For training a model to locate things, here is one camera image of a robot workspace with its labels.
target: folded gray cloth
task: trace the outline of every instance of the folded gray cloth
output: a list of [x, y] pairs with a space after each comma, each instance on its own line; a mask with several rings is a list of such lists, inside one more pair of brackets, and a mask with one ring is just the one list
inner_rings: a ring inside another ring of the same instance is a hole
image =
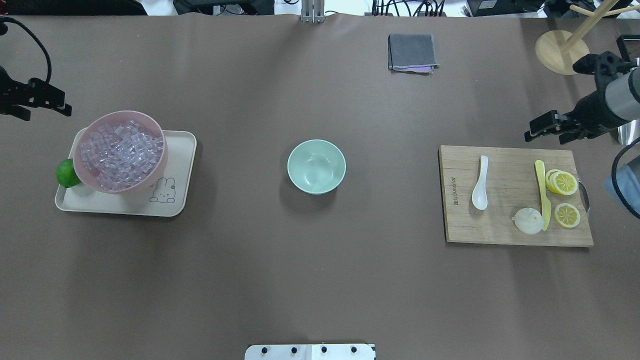
[[389, 35], [389, 70], [432, 74], [436, 61], [431, 34]]

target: brown tabletop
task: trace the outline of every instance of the brown tabletop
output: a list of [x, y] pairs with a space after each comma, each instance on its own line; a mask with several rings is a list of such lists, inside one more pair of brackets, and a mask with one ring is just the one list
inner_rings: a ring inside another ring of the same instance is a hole
[[[640, 354], [640, 225], [602, 183], [605, 135], [525, 143], [528, 121], [595, 89], [535, 57], [554, 19], [21, 17], [51, 53], [73, 115], [0, 117], [0, 357], [242, 359], [249, 344], [375, 343], [378, 359], [632, 359]], [[45, 76], [18, 27], [13, 79]], [[584, 38], [612, 50], [637, 20]], [[433, 76], [387, 70], [390, 33], [431, 33]], [[68, 213], [56, 165], [101, 115], [138, 110], [198, 139], [174, 218]], [[322, 138], [336, 191], [290, 182], [293, 147]], [[574, 151], [591, 249], [445, 241], [440, 145]]]

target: white spoon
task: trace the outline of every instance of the white spoon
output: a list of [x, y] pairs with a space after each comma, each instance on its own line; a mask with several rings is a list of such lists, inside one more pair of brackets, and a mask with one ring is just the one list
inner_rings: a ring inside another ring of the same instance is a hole
[[471, 201], [478, 210], [484, 210], [489, 205], [489, 200], [486, 198], [486, 171], [488, 167], [489, 158], [480, 155], [480, 176], [474, 192], [471, 194]]

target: cutting board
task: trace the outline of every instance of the cutting board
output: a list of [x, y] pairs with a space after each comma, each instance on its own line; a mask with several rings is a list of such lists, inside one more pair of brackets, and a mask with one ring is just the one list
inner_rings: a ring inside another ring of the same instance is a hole
[[[541, 212], [540, 191], [534, 162], [545, 162], [545, 170], [557, 168], [578, 178], [573, 152], [567, 150], [509, 149], [503, 147], [440, 146], [440, 184], [447, 241], [509, 245], [592, 247], [589, 220], [580, 198], [547, 190], [552, 214], [549, 227], [535, 235], [520, 232], [512, 218], [522, 208]], [[479, 175], [480, 155], [489, 157], [484, 211], [471, 203]], [[580, 211], [580, 224], [573, 229], [560, 226], [553, 210], [568, 202]]]

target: knife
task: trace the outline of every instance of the knife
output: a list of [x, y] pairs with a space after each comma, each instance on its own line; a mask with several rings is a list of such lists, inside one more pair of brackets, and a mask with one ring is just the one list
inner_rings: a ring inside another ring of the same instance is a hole
[[551, 220], [551, 202], [547, 198], [547, 188], [545, 186], [545, 163], [542, 160], [536, 160], [536, 177], [538, 178], [538, 187], [540, 188], [540, 204], [542, 207], [542, 218], [545, 225], [542, 227], [546, 231]]

